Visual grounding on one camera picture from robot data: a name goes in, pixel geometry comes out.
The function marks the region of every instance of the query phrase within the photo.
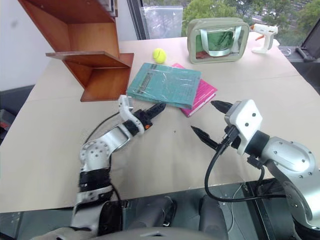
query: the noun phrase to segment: pink notebook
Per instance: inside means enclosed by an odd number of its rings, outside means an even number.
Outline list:
[[[179,63],[175,63],[171,67],[184,69],[184,67],[181,66]],[[216,91],[217,89],[215,87],[211,86],[209,83],[201,79],[198,85],[198,89],[196,91],[192,108],[180,108],[181,111],[184,113],[184,115],[190,117],[192,114],[198,111],[203,105],[209,102],[209,100],[216,95]]]

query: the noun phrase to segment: transparent pouch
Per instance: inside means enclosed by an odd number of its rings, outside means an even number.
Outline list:
[[[187,33],[192,63],[229,62],[242,57],[249,25],[240,18],[196,19],[189,23]]]

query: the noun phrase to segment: wooden shelf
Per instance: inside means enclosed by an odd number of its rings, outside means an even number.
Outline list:
[[[133,53],[120,53],[114,17],[98,0],[18,0],[84,88],[81,101],[116,100],[125,94]]]

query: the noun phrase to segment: tennis ball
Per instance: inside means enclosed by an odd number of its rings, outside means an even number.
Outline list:
[[[166,52],[162,48],[153,50],[152,56],[157,64],[163,64],[167,57]]]

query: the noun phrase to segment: beige tabletop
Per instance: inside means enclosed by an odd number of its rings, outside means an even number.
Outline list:
[[[320,160],[318,136],[320,97],[285,56],[273,47],[254,54],[261,44],[249,36],[243,57],[236,62],[191,64],[187,39],[168,38],[120,42],[122,53],[134,53],[130,81],[154,48],[167,53],[166,65],[179,63],[202,72],[218,88],[215,99],[235,102],[253,99],[263,116],[261,130],[298,141]],[[78,192],[81,146],[96,125],[117,112],[116,101],[80,102],[83,89],[59,60],[51,60],[20,110],[0,146],[0,212],[73,206]],[[134,109],[152,104],[133,101]],[[95,134],[99,137],[119,118]],[[206,104],[187,118],[174,107],[153,119],[153,126],[113,154],[111,178],[123,199],[201,188],[214,151],[202,143],[190,125],[221,141],[224,115]],[[253,181],[260,171],[231,147],[218,159],[209,184]],[[266,178],[271,175],[266,171]]]

